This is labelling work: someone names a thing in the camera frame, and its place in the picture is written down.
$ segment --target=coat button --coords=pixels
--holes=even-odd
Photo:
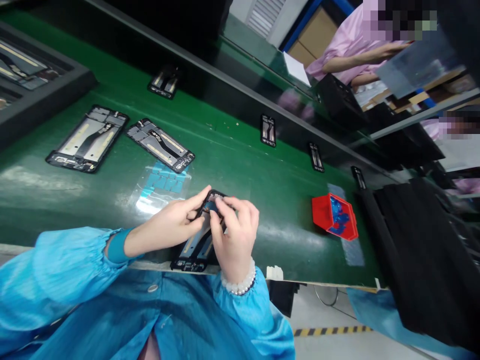
[[[148,291],[149,293],[153,293],[153,292],[154,292],[155,290],[157,290],[158,288],[159,288],[159,286],[158,286],[157,284],[153,284],[152,286],[150,286],[150,287],[148,288],[147,291]]]

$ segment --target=bracelet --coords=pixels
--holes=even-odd
[[[225,278],[224,272],[221,272],[221,284],[223,285],[224,288],[227,289],[228,292],[234,294],[234,295],[243,295],[245,294],[250,288],[252,287],[252,284],[255,281],[255,274],[257,272],[255,268],[255,261],[253,258],[250,258],[250,270],[248,271],[248,274],[241,283],[238,284],[232,284],[231,282],[228,282],[227,279]]]

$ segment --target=blue anti-static coat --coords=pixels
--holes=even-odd
[[[258,268],[243,296],[220,275],[127,269],[104,256],[118,231],[44,232],[0,268],[0,358],[136,359],[152,331],[162,359],[295,358]]]

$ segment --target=yellow black hazard tape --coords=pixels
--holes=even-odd
[[[312,327],[297,329],[293,332],[294,337],[322,336],[335,334],[354,334],[372,332],[373,329],[368,326],[340,326],[340,327]]]

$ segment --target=cable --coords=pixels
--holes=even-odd
[[[357,318],[356,318],[355,316],[352,316],[352,315],[350,315],[350,314],[346,313],[345,311],[342,311],[342,310],[340,310],[339,308],[336,308],[335,306],[332,306],[332,308],[334,308],[335,310],[338,310],[339,312],[341,312],[341,313],[343,313],[343,314],[345,314],[345,315],[347,315],[347,316],[351,317],[352,319],[355,319],[355,320],[357,320]]]
[[[320,300],[320,302],[327,306],[327,307],[332,307],[333,305],[335,305],[337,303],[337,300],[339,299],[339,288],[336,287],[336,296],[335,296],[335,300],[333,300],[333,302],[331,304],[326,304],[322,301],[322,299],[320,298],[319,296],[319,293],[317,292],[317,288],[315,287],[315,285],[313,285],[313,290],[315,290],[315,294],[316,294],[316,297],[318,298],[318,300]]]

